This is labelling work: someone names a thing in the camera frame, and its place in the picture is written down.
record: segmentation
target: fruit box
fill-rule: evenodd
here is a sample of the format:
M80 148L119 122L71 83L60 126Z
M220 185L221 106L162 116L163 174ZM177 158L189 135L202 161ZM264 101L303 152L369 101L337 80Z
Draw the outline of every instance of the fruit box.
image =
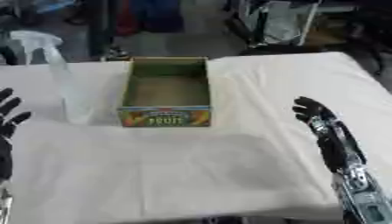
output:
M133 58L123 127L206 127L211 123L206 58Z

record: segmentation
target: table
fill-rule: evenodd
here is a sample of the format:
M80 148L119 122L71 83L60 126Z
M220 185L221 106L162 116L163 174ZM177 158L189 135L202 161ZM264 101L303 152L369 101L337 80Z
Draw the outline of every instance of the table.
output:
M210 128L119 127L113 109L127 67L71 64L100 99L92 124L72 125L47 66L0 66L2 86L24 99L19 109L34 112L13 139L10 223L247 213L337 220L331 174L312 133L291 112L300 95L331 108L359 140L370 171L386 190L392 186L392 97L345 54L210 61Z

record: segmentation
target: floor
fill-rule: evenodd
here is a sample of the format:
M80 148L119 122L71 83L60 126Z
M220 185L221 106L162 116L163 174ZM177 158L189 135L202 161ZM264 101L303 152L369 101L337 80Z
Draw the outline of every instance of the floor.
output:
M245 48L245 45L234 35L228 33L221 23L222 14L218 13L220 4L204 3L194 5L196 1L189 1L183 5L185 11L185 33L154 34L140 33L128 38L117 38L117 43L135 56L207 56L211 59L237 55ZM88 61L86 48L86 27L71 26L62 22L64 15L61 13L47 14L44 23L38 27L33 27L35 31L49 32L62 37L64 44L60 50L67 61L81 62ZM13 29L21 29L12 24ZM12 43L12 47L22 59L23 49L17 43ZM365 61L364 67L371 71L375 65L370 59ZM42 52L37 52L33 63L45 63ZM389 63L387 71L381 78L380 83L392 92L392 63ZM249 223L283 224L282 219L251 217ZM332 221L304 221L301 224L338 224L341 222Z

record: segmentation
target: blue object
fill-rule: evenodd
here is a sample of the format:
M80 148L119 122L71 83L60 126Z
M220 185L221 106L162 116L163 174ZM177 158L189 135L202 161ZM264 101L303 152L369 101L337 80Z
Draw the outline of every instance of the blue object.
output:
M147 32L184 30L179 0L130 0L129 5L141 30Z

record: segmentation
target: spray nozzle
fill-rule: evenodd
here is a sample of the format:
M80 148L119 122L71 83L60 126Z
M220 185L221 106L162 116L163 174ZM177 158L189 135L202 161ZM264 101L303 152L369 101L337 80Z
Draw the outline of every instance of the spray nozzle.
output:
M26 65L32 63L32 53L35 50L51 46L55 47L63 43L61 38L36 31L12 31L10 38L19 40L23 46L24 54L26 55Z

